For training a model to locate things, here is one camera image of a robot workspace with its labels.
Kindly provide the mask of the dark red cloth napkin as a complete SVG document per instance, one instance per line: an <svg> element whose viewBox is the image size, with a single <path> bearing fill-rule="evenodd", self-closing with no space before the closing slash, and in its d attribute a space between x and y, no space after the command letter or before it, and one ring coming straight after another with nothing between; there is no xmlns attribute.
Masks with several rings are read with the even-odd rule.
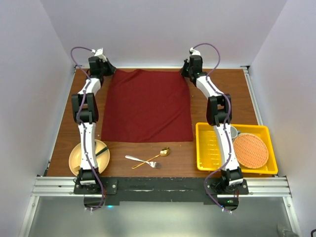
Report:
<svg viewBox="0 0 316 237"><path fill-rule="evenodd" d="M103 141L158 143L193 138L190 90L179 72L115 72L105 103Z"/></svg>

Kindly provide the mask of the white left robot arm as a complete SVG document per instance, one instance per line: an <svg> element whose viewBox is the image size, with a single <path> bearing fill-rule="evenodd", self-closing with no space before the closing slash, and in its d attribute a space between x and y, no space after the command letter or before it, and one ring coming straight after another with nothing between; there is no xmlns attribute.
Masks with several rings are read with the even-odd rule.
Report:
<svg viewBox="0 0 316 237"><path fill-rule="evenodd" d="M83 88L71 96L74 121L80 134L81 158L75 193L103 194L104 186L100 180L96 159L95 128L99 113L95 96L103 85L104 77L111 76L116 68L103 55L88 59L89 72Z"/></svg>

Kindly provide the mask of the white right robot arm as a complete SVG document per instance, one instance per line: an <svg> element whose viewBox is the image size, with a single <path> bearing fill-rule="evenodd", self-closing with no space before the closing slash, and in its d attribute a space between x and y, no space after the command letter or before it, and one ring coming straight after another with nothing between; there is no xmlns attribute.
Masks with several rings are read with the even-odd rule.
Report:
<svg viewBox="0 0 316 237"><path fill-rule="evenodd" d="M231 194L243 183L243 174L233 148L231 97L216 87L210 76L203 71L202 65L202 56L194 50L184 60L181 75L189 78L207 98L206 119L213 127L222 159L219 188L222 192Z"/></svg>

